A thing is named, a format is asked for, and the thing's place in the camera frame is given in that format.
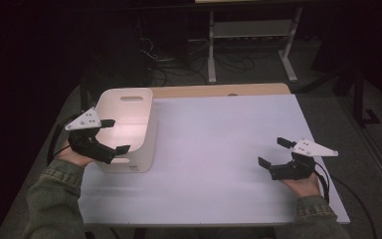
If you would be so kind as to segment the metal floor rail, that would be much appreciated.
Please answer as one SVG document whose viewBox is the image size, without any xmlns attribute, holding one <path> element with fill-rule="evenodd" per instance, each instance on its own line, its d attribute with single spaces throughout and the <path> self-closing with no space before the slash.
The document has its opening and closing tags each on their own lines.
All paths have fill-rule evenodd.
<svg viewBox="0 0 382 239">
<path fill-rule="evenodd" d="M 359 119 L 355 115 L 354 107 L 348 102 L 346 98 L 338 98 L 337 100 L 342 109 L 345 111 L 346 115 L 350 118 L 353 127 L 356 129 L 363 143 L 372 154 L 373 160 L 378 167 L 380 175 L 382 176 L 382 152 L 373 140 L 373 137 L 367 131 L 367 127 L 369 125 L 379 124 L 381 120 L 370 109 L 362 110 L 361 118 Z"/>
</svg>

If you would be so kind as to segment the white plastic bin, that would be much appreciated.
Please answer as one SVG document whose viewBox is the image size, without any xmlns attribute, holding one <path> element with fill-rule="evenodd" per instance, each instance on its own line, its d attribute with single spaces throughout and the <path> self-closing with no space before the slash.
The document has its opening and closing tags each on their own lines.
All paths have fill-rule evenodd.
<svg viewBox="0 0 382 239">
<path fill-rule="evenodd" d="M 112 89 L 101 94 L 96 111 L 102 120 L 114 120 L 114 126 L 102 128 L 96 139 L 111 148 L 129 145 L 110 164 L 98 162 L 104 172 L 147 171 L 153 159 L 158 128 L 157 111 L 152 108 L 153 92 L 147 88 Z"/>
</svg>

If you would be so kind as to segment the white metal desk frame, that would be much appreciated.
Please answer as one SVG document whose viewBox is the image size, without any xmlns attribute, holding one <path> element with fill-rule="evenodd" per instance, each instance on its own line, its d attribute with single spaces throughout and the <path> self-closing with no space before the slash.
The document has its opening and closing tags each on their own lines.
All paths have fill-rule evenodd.
<svg viewBox="0 0 382 239">
<path fill-rule="evenodd" d="M 216 83 L 214 40 L 227 38 L 286 37 L 286 44 L 278 50 L 288 80 L 297 82 L 297 76 L 288 58 L 303 8 L 298 7 L 291 19 L 216 22 L 215 13 L 209 18 L 209 51 L 207 58 L 208 81 Z"/>
</svg>

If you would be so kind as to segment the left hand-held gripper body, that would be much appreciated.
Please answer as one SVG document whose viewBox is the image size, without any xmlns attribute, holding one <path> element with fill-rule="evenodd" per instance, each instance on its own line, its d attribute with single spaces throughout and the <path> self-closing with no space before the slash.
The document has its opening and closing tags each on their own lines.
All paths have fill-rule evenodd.
<svg viewBox="0 0 382 239">
<path fill-rule="evenodd" d="M 110 164 L 115 157 L 112 147 L 100 143 L 96 135 L 102 129 L 101 118 L 95 108 L 90 108 L 65 126 L 69 134 L 69 144 L 73 151 L 99 162 Z"/>
</svg>

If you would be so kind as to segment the person's right hand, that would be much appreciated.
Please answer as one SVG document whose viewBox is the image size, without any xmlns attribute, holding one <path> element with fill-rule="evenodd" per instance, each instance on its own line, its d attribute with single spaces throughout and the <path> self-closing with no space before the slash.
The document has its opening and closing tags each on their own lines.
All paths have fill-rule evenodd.
<svg viewBox="0 0 382 239">
<path fill-rule="evenodd" d="M 314 173 L 304 179 L 285 179 L 283 180 L 283 184 L 286 185 L 297 198 L 321 195 L 318 179 Z"/>
</svg>

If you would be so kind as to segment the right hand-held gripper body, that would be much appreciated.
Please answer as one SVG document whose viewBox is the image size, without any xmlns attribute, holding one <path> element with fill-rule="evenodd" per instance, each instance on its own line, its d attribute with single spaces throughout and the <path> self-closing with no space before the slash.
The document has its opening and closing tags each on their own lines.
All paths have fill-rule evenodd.
<svg viewBox="0 0 382 239">
<path fill-rule="evenodd" d="M 316 156 L 338 156 L 338 151 L 314 141 L 302 138 L 295 141 L 290 150 L 291 161 L 286 164 L 272 165 L 269 170 L 272 180 L 299 180 L 310 177 L 315 171 Z"/>
</svg>

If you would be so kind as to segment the person's left hand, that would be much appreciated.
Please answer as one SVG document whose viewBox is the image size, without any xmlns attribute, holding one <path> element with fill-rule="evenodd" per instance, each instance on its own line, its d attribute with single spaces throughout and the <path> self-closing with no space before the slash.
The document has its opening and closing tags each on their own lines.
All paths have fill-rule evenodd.
<svg viewBox="0 0 382 239">
<path fill-rule="evenodd" d="M 63 144 L 63 150 L 58 153 L 57 159 L 65 160 L 80 167 L 86 167 L 90 163 L 94 162 L 92 158 L 83 156 L 73 151 L 67 140 Z"/>
</svg>

